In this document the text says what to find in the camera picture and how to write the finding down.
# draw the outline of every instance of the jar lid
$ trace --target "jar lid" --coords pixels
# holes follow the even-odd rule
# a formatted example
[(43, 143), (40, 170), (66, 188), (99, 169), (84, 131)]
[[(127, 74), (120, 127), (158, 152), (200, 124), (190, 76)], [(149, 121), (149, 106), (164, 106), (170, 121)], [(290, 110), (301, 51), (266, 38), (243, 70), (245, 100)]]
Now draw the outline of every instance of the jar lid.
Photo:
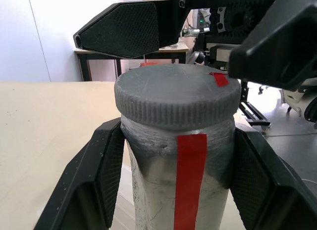
[(141, 67), (122, 74), (114, 85), (122, 115), (137, 123), (164, 129), (201, 129), (237, 112), (241, 87), (237, 79), (219, 87), (200, 65), (168, 64)]

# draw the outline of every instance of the table leg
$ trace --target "table leg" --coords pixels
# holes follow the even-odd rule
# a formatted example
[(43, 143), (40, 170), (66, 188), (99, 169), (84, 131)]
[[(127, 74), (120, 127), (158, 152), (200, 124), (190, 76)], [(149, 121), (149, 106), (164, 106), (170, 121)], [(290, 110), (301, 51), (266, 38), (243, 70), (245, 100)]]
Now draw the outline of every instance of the table leg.
[(179, 53), (178, 54), (178, 63), (186, 63), (186, 53)]
[(81, 70), (83, 81), (84, 82), (92, 81), (89, 60), (87, 59), (87, 55), (79, 54), (78, 58), (79, 58), (80, 70)]
[(119, 77), (122, 74), (122, 69), (121, 69), (121, 59), (117, 58), (115, 60), (116, 66), (117, 66), (117, 77)]

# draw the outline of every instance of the table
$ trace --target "table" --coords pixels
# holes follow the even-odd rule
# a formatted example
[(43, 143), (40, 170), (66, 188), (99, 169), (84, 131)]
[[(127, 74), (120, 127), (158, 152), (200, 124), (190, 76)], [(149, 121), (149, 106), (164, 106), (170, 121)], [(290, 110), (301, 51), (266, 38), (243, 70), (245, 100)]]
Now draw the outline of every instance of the table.
[[(175, 60), (178, 59), (179, 63), (186, 63), (186, 52), (188, 52), (188, 50), (186, 44), (183, 41), (179, 41), (177, 47), (167, 46), (160, 48), (157, 52), (149, 53), (134, 59), (172, 59), (172, 63), (175, 63)], [(84, 82), (92, 81), (89, 60), (115, 60), (117, 69), (116, 76), (118, 77), (122, 74), (120, 58), (78, 48), (75, 50), (75, 53), (78, 56)]]
[[(1, 229), (33, 229), (67, 163), (101, 123), (120, 116), (113, 86), (0, 82)], [(126, 150), (123, 159), (129, 166)], [(231, 195), (220, 229), (244, 229)]]

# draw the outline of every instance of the floor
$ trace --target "floor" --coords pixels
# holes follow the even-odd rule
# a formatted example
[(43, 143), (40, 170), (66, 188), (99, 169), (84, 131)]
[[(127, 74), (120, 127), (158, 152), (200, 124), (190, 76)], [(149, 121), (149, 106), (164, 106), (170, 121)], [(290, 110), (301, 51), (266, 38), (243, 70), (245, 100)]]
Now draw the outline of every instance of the floor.
[(307, 187), (317, 196), (317, 130), (314, 124), (281, 103), (276, 88), (264, 87), (259, 95), (258, 84), (249, 83), (248, 101), (271, 121), (271, 129), (262, 132), (277, 155), (291, 165)]

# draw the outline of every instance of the red tape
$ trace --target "red tape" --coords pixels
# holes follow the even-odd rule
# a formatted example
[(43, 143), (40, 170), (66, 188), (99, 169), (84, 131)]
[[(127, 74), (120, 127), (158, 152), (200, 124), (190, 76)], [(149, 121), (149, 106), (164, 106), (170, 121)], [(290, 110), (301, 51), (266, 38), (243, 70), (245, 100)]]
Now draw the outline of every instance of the red tape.
[(218, 87), (224, 87), (229, 84), (229, 81), (226, 79), (226, 76), (223, 73), (211, 72), (210, 75), (214, 76)]
[(195, 230), (207, 157), (207, 135), (177, 137), (177, 151), (174, 230)]

